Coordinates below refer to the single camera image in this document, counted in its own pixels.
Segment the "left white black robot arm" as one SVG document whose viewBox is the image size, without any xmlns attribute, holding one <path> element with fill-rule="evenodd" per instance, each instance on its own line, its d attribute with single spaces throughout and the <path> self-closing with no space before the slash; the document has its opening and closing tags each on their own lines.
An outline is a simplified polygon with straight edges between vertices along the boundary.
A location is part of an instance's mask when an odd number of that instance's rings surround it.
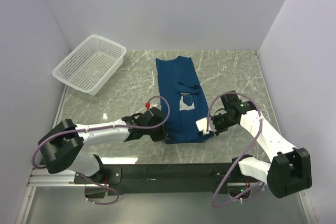
<svg viewBox="0 0 336 224">
<path fill-rule="evenodd" d="M 39 140 L 37 150 L 49 173 L 68 169 L 85 175 L 93 183 L 101 183 L 109 176 L 106 166 L 98 155 L 87 154 L 83 148 L 139 140 L 145 135 L 154 142 L 163 141 L 168 137 L 165 120 L 155 106 L 109 123 L 82 125 L 66 119 Z"/>
</svg>

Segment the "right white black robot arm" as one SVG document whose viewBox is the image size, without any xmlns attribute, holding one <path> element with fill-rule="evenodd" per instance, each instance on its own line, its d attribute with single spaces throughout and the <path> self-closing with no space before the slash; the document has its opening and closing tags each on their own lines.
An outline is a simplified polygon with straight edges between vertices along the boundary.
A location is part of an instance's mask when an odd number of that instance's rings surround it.
<svg viewBox="0 0 336 224">
<path fill-rule="evenodd" d="M 226 113 L 218 116 L 208 115 L 206 130 L 209 131 L 209 126 L 212 124 L 213 132 L 219 134 L 230 126 L 240 125 L 254 138 L 247 149 L 259 144 L 269 162 L 262 162 L 242 152 L 224 175 L 215 193 L 219 193 L 229 175 L 238 182 L 246 177 L 252 177 L 265 183 L 277 198 L 284 198 L 311 188 L 312 172 L 309 152 L 305 148 L 296 148 L 288 142 L 265 119 L 252 99 L 243 102 L 239 99 L 240 96 L 241 94 L 235 91 L 217 96 L 217 99 L 222 101 Z"/>
</svg>

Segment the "blue mickey mouse t-shirt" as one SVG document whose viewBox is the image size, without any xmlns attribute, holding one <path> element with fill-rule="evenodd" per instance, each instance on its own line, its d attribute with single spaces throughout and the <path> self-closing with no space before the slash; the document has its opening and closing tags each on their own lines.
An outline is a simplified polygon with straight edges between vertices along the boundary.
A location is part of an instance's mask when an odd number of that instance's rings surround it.
<svg viewBox="0 0 336 224">
<path fill-rule="evenodd" d="M 212 134 L 199 132 L 196 121 L 207 116 L 208 105 L 192 59 L 178 56 L 173 60 L 156 59 L 159 94 L 170 106 L 164 123 L 166 144 L 203 143 Z"/>
</svg>

